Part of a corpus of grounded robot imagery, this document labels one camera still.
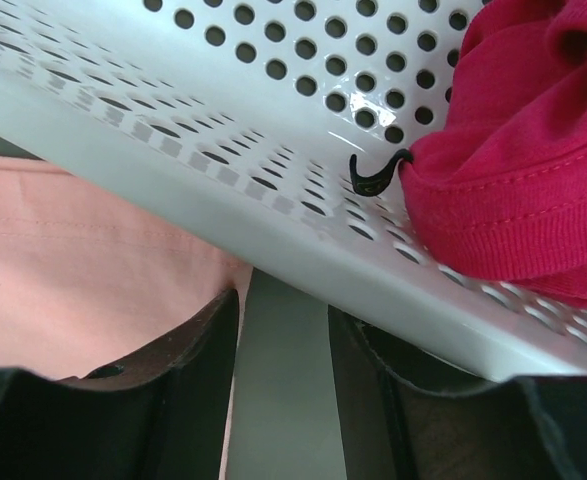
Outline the salmon pink t shirt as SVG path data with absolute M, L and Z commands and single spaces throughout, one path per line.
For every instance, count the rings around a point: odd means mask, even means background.
M 83 378 L 179 327 L 249 265 L 41 160 L 0 157 L 0 368 Z

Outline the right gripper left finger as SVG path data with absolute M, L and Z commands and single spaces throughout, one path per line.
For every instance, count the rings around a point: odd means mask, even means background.
M 0 479 L 214 479 L 239 331 L 228 290 L 83 378 L 0 368 Z

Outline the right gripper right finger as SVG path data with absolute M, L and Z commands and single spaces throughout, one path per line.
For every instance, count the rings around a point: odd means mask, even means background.
M 492 382 L 336 308 L 329 340 L 351 479 L 587 479 L 587 377 Z

